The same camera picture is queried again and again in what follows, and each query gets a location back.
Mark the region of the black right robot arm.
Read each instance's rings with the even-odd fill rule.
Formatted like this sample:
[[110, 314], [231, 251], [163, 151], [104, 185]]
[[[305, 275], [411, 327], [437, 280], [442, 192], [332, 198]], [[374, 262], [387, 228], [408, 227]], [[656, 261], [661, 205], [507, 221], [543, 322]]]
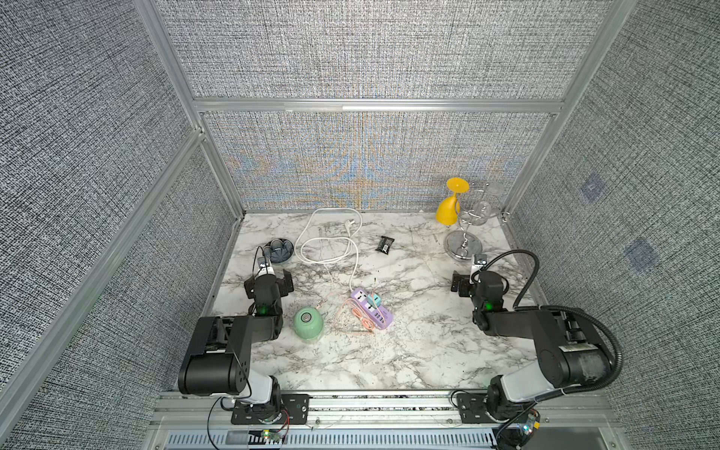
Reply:
[[[521, 254], [531, 258], [532, 272], [511, 309], [504, 306], [509, 282], [491, 270], [503, 258]], [[521, 300], [540, 269], [540, 259], [527, 249], [511, 249], [468, 275], [452, 274], [450, 290], [472, 301], [472, 322], [485, 335], [530, 339], [536, 360], [491, 379], [485, 395], [486, 412], [508, 424], [534, 405], [569, 394], [610, 386], [624, 367], [620, 341], [609, 328], [582, 309], [561, 305], [523, 307]]]

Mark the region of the teal charger adapter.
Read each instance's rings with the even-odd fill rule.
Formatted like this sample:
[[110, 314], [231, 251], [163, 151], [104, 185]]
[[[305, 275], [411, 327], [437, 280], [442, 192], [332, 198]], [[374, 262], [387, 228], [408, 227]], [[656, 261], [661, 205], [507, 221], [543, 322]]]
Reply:
[[382, 305], [381, 297], [374, 292], [366, 297], [366, 301], [371, 309], [378, 309]]

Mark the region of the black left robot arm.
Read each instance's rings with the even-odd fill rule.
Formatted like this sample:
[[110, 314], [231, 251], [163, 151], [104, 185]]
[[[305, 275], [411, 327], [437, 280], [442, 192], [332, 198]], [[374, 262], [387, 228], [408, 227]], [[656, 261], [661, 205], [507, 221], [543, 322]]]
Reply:
[[254, 343], [274, 341], [283, 327], [282, 298], [294, 291], [292, 274], [265, 273], [245, 282], [254, 312], [204, 316], [195, 326], [178, 373], [184, 395], [226, 395], [234, 399], [234, 425], [277, 424], [284, 416], [281, 387], [273, 376], [251, 367]]

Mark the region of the purple power strip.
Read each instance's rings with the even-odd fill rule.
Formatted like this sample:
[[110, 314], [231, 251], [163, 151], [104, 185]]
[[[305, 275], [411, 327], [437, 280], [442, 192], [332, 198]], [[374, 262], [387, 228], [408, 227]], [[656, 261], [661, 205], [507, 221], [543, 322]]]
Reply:
[[393, 323], [394, 316], [383, 304], [378, 309], [371, 309], [366, 301], [366, 297], [371, 293], [375, 292], [366, 291], [364, 288], [352, 291], [350, 296], [352, 314], [369, 331], [386, 330]]

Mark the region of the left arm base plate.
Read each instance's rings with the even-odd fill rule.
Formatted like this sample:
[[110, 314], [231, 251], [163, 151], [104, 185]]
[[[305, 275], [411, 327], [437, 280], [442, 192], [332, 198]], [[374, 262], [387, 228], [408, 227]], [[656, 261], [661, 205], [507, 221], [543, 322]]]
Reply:
[[281, 394], [264, 404], [236, 402], [231, 424], [258, 427], [280, 427], [287, 423], [306, 425], [310, 401], [311, 396], [307, 394]]

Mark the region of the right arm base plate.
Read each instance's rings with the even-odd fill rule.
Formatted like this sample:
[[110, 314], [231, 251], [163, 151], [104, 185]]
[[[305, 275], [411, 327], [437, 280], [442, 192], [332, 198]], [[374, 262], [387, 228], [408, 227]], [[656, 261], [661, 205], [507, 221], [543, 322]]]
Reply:
[[460, 421], [464, 425], [497, 425], [502, 423], [488, 412], [485, 394], [459, 392], [454, 396], [454, 401], [455, 405], [457, 405]]

